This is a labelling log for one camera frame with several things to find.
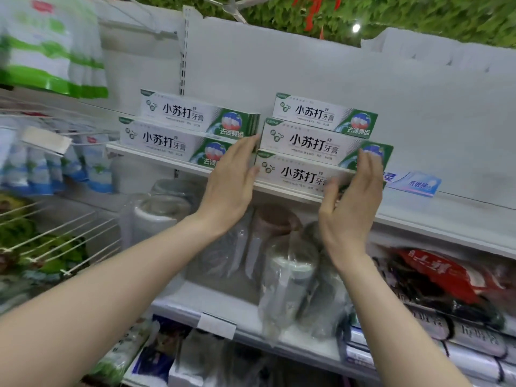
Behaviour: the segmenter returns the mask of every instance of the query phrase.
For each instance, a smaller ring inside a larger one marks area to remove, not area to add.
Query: wire rack
[[[10,209],[0,213],[0,233],[26,219],[35,224],[34,235],[10,247],[0,246],[0,253],[15,256],[19,264],[41,268],[81,251],[82,257],[76,258],[73,266],[60,270],[64,278],[117,254],[121,248],[118,219],[87,205],[49,198]]]

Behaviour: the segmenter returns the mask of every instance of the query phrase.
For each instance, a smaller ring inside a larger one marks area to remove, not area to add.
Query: left hand
[[[220,235],[242,218],[251,202],[260,168],[249,168],[249,159],[259,140],[259,135],[240,139],[222,156],[210,175],[196,216],[216,227]]]

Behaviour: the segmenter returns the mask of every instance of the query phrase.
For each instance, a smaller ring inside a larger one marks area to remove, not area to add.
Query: red plastic bag
[[[410,267],[468,304],[478,302],[478,295],[484,292],[505,289],[483,266],[425,250],[398,249],[396,252]]]

